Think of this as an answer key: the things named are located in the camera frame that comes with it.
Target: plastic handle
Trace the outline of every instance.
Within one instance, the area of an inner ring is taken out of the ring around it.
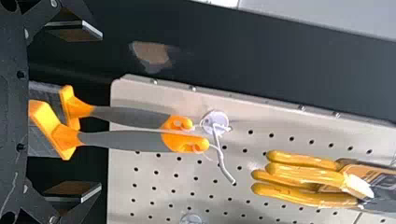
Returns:
[[[313,207],[354,208],[358,200],[347,193],[308,193],[297,188],[255,183],[251,187],[255,194],[273,197],[291,203]]]

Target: screw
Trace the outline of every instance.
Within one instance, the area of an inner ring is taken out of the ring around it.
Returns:
[[[25,194],[27,192],[27,190],[29,189],[29,187],[27,187],[27,185],[23,186],[23,193]]]
[[[50,4],[51,4],[53,7],[57,7],[57,6],[58,6],[58,3],[56,2],[56,0],[50,0]]]
[[[332,115],[335,116],[336,118],[340,118],[341,114],[338,112],[332,112]]]
[[[299,105],[298,109],[301,110],[301,111],[305,111],[305,106],[304,105]]]
[[[29,32],[26,29],[24,29],[24,32],[25,32],[25,39],[28,39],[29,38]]]
[[[197,88],[194,86],[189,86],[190,91],[197,91]]]
[[[49,218],[49,224],[55,224],[58,222],[58,218],[56,216]]]
[[[17,144],[17,151],[22,151],[22,150],[25,150],[25,149],[26,149],[26,145],[21,144],[21,143]]]

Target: pegboard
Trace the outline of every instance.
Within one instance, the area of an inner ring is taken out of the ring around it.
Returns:
[[[384,217],[376,214],[363,213],[354,224],[396,223],[395,217]]]
[[[142,148],[110,150],[109,224],[178,223],[187,213],[209,224],[352,224],[359,212],[253,194],[251,171],[265,166],[265,153],[271,149],[382,164],[390,164],[394,154],[396,129],[389,123],[226,91],[127,75],[112,84],[111,104],[178,114],[195,122],[209,110],[224,111],[233,130],[220,142],[237,184],[232,186],[222,175],[213,149],[206,152],[213,161],[197,154],[139,152]],[[128,127],[111,124],[110,129]]]

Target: black metal frame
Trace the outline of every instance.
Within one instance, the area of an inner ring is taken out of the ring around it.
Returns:
[[[0,223],[2,224],[16,223],[21,209],[42,224],[81,223],[100,195],[100,184],[92,186],[91,183],[75,183],[88,185],[91,187],[88,191],[95,189],[95,192],[84,203],[73,204],[71,210],[60,214],[34,189],[31,181],[26,177],[29,81],[26,49],[35,35],[57,16],[62,8],[66,8],[77,18],[94,24],[91,12],[82,1],[41,0],[23,14],[16,1],[0,2]],[[67,197],[68,192],[62,192],[62,195]],[[60,202],[60,204],[61,207],[64,205],[70,207],[68,203]]]

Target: bolt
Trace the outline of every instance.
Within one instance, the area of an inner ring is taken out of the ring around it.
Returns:
[[[26,29],[24,29],[24,32],[25,32],[25,39],[28,39],[29,38],[29,32]]]
[[[191,91],[197,91],[197,88],[194,87],[194,86],[189,86],[189,89],[190,89]]]
[[[305,111],[305,106],[304,105],[299,105],[298,109],[301,110],[301,111]]]
[[[49,224],[55,224],[58,222],[58,218],[56,216],[49,218]]]
[[[25,149],[26,149],[26,145],[21,143],[17,144],[17,151],[23,151]]]
[[[56,2],[56,0],[50,0],[50,4],[51,4],[53,7],[57,7],[57,6],[58,6],[58,3]]]
[[[341,114],[338,112],[332,112],[332,115],[335,116],[336,118],[340,118]]]

